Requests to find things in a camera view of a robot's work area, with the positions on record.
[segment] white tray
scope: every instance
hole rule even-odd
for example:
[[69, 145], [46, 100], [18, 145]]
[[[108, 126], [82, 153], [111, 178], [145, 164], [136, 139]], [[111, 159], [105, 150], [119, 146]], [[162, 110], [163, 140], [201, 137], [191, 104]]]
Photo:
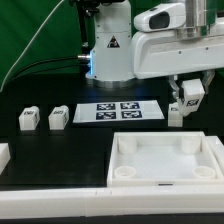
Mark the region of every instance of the white tray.
[[[201, 141], [196, 146], [199, 152], [186, 153], [186, 147], [189, 150], [194, 147], [182, 145], [188, 144], [184, 139], [189, 137]], [[210, 168], [215, 177], [197, 178], [195, 171], [200, 167]], [[220, 166], [202, 132], [115, 133], [107, 179], [109, 187], [214, 184], [223, 180]]]

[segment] black square marker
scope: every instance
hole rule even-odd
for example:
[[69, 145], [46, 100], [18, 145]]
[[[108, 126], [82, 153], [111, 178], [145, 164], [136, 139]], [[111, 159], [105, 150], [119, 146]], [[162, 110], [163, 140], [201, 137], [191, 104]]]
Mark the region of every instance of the black square marker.
[[115, 110], [115, 103], [101, 103], [97, 104], [97, 110]]
[[126, 102], [126, 103], [121, 103], [121, 109], [122, 110], [136, 110], [136, 109], [140, 109], [140, 106], [138, 102]]
[[96, 113], [96, 120], [115, 120], [116, 112], [99, 112]]
[[142, 118], [142, 113], [140, 110], [138, 110], [138, 111], [122, 111], [121, 115], [122, 115], [123, 119]]

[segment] warning label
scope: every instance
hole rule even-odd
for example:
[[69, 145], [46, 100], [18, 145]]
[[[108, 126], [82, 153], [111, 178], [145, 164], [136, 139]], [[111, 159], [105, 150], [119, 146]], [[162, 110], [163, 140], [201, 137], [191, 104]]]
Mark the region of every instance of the warning label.
[[107, 48], [120, 48], [115, 36], [112, 37], [110, 43], [108, 44]]

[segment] black table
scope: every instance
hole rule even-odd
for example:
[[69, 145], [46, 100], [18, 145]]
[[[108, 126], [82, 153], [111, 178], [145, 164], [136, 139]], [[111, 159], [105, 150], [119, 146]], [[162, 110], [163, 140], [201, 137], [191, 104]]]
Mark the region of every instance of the black table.
[[[79, 75], [21, 77], [0, 94], [0, 142], [8, 142], [11, 160], [0, 176], [0, 190], [105, 187], [114, 132], [204, 131], [224, 140], [224, 78], [217, 75], [196, 113], [184, 118], [183, 128], [169, 128], [172, 99], [166, 78], [136, 81], [125, 89], [106, 90], [86, 85]], [[73, 124], [78, 103], [157, 100], [164, 120]], [[21, 132], [18, 117], [25, 107], [38, 106], [35, 131]], [[50, 131], [48, 116], [67, 105], [65, 130]], [[224, 215], [162, 215], [33, 220], [32, 223], [223, 223]], [[3, 223], [20, 223], [19, 220]]]

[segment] black cable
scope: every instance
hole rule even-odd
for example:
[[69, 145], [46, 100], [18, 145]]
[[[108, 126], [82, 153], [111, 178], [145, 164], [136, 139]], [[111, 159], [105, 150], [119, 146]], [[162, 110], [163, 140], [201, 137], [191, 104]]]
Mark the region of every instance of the black cable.
[[[26, 76], [26, 75], [35, 75], [35, 74], [38, 74], [38, 73], [41, 73], [41, 72], [49, 72], [49, 71], [54, 71], [54, 70], [59, 70], [59, 69], [64, 69], [64, 68], [72, 68], [74, 66], [86, 66], [86, 65], [85, 64], [73, 64], [73, 65], [67, 65], [67, 66], [62, 66], [62, 67], [49, 68], [49, 69], [44, 69], [44, 70], [39, 70], [39, 71], [27, 73], [27, 74], [24, 74], [24, 75], [19, 76], [19, 77], [23, 77], [23, 76]], [[14, 78], [11, 79], [11, 81], [13, 81], [13, 80], [15, 80], [19, 77], [18, 76], [14, 77]]]
[[74, 56], [71, 56], [71, 57], [63, 57], [63, 58], [52, 58], [52, 59], [46, 59], [46, 60], [42, 60], [42, 61], [37, 61], [37, 62], [34, 62], [30, 65], [27, 65], [26, 67], [20, 69], [19, 71], [17, 71], [15, 74], [14, 74], [14, 78], [17, 78], [19, 75], [21, 75], [24, 71], [30, 69], [30, 68], [33, 68], [35, 66], [38, 66], [38, 65], [43, 65], [43, 64], [48, 64], [48, 63], [54, 63], [54, 62], [61, 62], [61, 61], [70, 61], [70, 60], [75, 60], [75, 59], [78, 59], [77, 57], [74, 57]]

